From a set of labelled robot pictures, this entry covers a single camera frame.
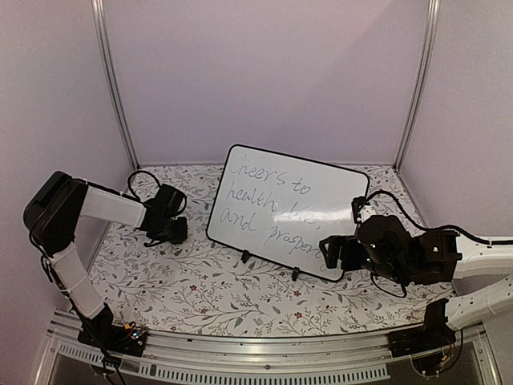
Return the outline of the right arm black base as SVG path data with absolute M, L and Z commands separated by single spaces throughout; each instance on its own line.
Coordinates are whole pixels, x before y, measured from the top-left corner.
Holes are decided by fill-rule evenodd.
M 425 378 L 438 376 L 448 370 L 453 363 L 456 332 L 448 325 L 446 305 L 448 299 L 430 303 L 425 310 L 422 325 L 390 332 L 387 337 L 388 349 L 394 358 L 416 355 L 436 350 L 432 355 L 413 358 L 414 370 Z

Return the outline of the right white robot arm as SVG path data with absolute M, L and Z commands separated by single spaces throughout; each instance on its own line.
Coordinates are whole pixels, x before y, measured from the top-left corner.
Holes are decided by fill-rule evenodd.
M 327 268 L 366 270 L 405 289 L 478 275 L 501 280 L 463 296 L 430 303 L 414 333 L 423 350 L 432 349 L 446 331 L 461 330 L 512 308 L 512 242 L 482 239 L 455 225 L 423 229 L 412 236 L 396 216 L 372 215 L 353 236 L 329 236 L 319 243 Z

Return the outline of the white whiteboard black frame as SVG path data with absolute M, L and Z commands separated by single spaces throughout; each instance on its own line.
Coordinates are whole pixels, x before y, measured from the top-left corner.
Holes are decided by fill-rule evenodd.
M 360 171 L 242 144 L 226 158 L 208 219 L 208 239 L 254 257 L 338 282 L 319 249 L 356 225 L 352 200 L 366 196 L 370 178 Z

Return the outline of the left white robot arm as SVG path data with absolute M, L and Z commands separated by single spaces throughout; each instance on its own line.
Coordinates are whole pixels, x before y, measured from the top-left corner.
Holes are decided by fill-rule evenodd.
M 79 220 L 90 217 L 138 229 L 145 233 L 149 247 L 180 244 L 188 237 L 182 215 L 186 206 L 186 195 L 169 184 L 159 184 L 154 197 L 142 201 L 134 192 L 117 192 L 57 171 L 25 207 L 23 223 L 30 243 L 41 253 L 43 271 L 77 314 L 93 319 L 87 333 L 102 348 L 113 347 L 119 331 L 98 317 L 107 305 L 91 283 L 75 244 Z

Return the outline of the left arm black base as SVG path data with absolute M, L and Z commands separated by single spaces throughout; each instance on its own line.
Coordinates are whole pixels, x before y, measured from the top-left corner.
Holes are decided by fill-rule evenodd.
M 147 329 L 130 322 L 128 327 L 114 324 L 111 309 L 104 308 L 93 318 L 77 313 L 82 323 L 78 341 L 105 351 L 142 357 L 147 342 Z

